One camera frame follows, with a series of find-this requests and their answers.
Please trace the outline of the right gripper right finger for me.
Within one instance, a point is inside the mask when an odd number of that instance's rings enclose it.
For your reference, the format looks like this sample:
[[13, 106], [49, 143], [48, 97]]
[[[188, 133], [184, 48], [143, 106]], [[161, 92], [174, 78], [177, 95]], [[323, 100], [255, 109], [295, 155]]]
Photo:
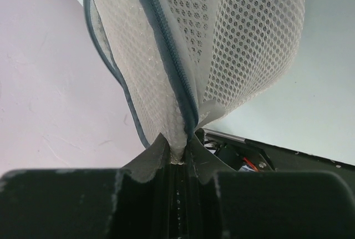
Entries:
[[326, 171], [235, 170], [204, 146], [185, 151], [188, 238], [353, 238], [354, 189]]

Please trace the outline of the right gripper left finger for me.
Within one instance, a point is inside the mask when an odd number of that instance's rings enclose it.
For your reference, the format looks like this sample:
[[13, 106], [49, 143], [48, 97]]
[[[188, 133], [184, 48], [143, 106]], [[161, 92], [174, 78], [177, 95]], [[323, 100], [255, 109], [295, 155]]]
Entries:
[[168, 238], [170, 148], [159, 135], [121, 168], [1, 177], [2, 238]]

